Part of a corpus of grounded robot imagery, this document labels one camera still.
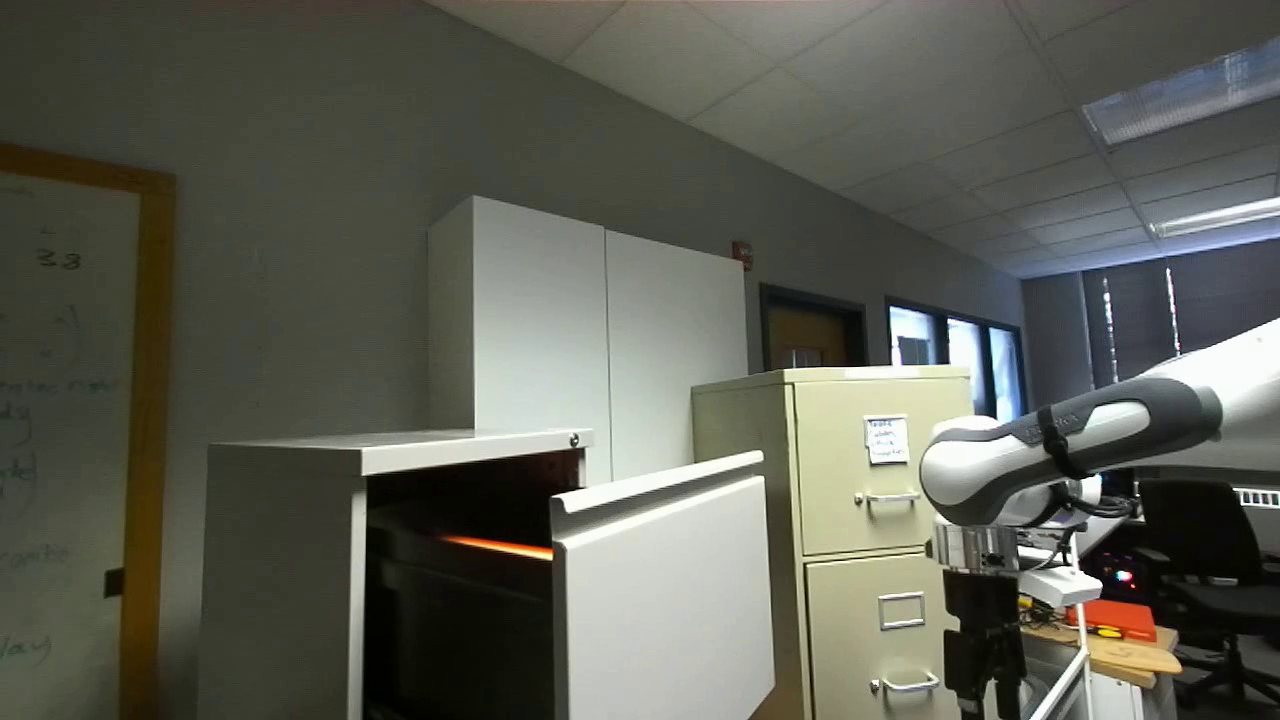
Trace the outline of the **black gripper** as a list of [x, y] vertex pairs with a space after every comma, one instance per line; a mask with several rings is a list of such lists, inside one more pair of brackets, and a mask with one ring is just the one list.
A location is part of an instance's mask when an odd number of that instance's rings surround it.
[[945, 574], [945, 683], [957, 694], [962, 720], [983, 720], [983, 697], [996, 697], [999, 720], [1019, 720], [1019, 607], [1013, 578]]

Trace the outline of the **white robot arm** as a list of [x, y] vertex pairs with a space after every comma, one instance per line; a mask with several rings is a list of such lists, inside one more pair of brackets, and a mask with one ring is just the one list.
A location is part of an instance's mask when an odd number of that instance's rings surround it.
[[[1159, 360], [1131, 379], [1075, 394], [1016, 419], [962, 417], [934, 430], [918, 484], [949, 528], [1037, 528], [1068, 510], [1068, 484], [1120, 469], [1280, 466], [1280, 320]], [[1019, 720], [1026, 654], [1013, 633], [1013, 562], [945, 570], [945, 683], [962, 720]]]

